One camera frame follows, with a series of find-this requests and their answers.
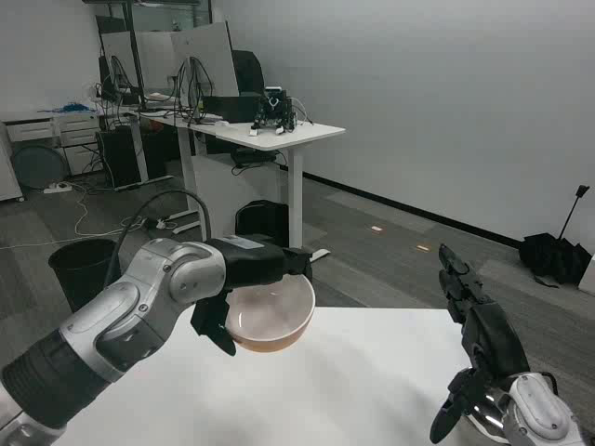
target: drawer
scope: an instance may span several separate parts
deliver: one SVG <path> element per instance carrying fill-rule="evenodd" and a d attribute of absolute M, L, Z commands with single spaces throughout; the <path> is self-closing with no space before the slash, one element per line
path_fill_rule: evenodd
<path fill-rule="evenodd" d="M 52 138 L 54 136 L 54 125 L 51 121 L 9 125 L 7 129 L 12 142 Z"/>
<path fill-rule="evenodd" d="M 62 132 L 59 134 L 62 147 L 80 146 L 81 144 L 92 144 L 95 142 L 96 129 L 75 130 L 73 132 Z"/>
<path fill-rule="evenodd" d="M 88 144 L 86 146 L 94 151 L 97 149 L 97 144 Z M 99 156 L 95 155 L 92 151 L 88 151 L 84 147 L 67 147 L 64 149 L 64 153 L 66 154 L 68 166 L 71 169 L 71 175 L 95 172 L 103 168 L 101 163 L 97 163 L 95 168 L 91 167 L 91 163 L 98 160 Z"/>
<path fill-rule="evenodd" d="M 56 118 L 60 132 L 74 130 L 98 129 L 99 118 L 91 113 L 76 113 Z"/>

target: black umbrella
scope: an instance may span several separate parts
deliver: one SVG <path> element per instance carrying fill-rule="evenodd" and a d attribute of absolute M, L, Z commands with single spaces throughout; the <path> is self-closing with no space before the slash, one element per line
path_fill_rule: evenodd
<path fill-rule="evenodd" d="M 537 276 L 553 276 L 558 283 L 576 284 L 583 278 L 583 274 L 585 274 L 591 260 L 591 254 L 580 243 L 572 245 L 562 236 L 568 226 L 570 217 L 575 211 L 578 200 L 583 198 L 589 188 L 590 186 L 584 185 L 578 187 L 575 204 L 570 210 L 562 232 L 557 239 L 549 233 L 543 233 L 525 237 L 524 242 L 521 243 L 519 255 L 525 266 L 533 272 L 536 282 L 557 288 L 556 285 L 549 285 Z"/>

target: robotic arm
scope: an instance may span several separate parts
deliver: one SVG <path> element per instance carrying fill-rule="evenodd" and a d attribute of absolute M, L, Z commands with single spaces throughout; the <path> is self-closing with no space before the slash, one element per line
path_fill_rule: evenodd
<path fill-rule="evenodd" d="M 145 244 L 120 280 L 2 370 L 0 445 L 53 443 L 107 386 L 157 351 L 191 305 L 197 334 L 235 354 L 227 293 L 284 274 L 311 279 L 310 255 L 234 236 Z"/>
<path fill-rule="evenodd" d="M 440 442 L 464 414 L 491 439 L 512 446 L 586 445 L 569 407 L 542 374 L 531 373 L 521 341 L 479 276 L 448 247 L 439 252 L 440 285 L 454 322 L 463 325 L 471 368 L 448 386 L 450 395 L 431 426 Z"/>
<path fill-rule="evenodd" d="M 441 441 L 466 415 L 512 446 L 586 445 L 568 406 L 530 372 L 518 336 L 473 269 L 444 245 L 440 259 L 440 283 L 451 317 L 463 326 L 472 367 L 448 387 L 431 441 Z M 0 445 L 53 443 L 107 386 L 157 351 L 192 305 L 197 334 L 235 354 L 225 330 L 227 294 L 284 274 L 311 279 L 310 255 L 233 236 L 147 243 L 118 282 L 2 370 Z"/>

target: black trash can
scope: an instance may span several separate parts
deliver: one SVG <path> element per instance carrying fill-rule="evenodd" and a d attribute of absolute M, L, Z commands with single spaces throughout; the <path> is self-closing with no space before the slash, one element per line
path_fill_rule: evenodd
<path fill-rule="evenodd" d="M 51 255 L 47 263 L 58 277 L 59 284 L 73 312 L 84 307 L 103 290 L 116 243 L 107 239 L 89 239 L 68 244 Z M 116 262 L 110 283 L 122 272 Z"/>

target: white bowl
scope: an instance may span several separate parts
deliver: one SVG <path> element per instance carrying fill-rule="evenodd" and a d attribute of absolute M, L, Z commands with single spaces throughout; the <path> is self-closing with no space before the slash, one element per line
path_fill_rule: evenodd
<path fill-rule="evenodd" d="M 271 285 L 238 288 L 227 296 L 225 327 L 240 346 L 270 352 L 287 348 L 304 333 L 316 297 L 310 281 L 285 275 Z"/>

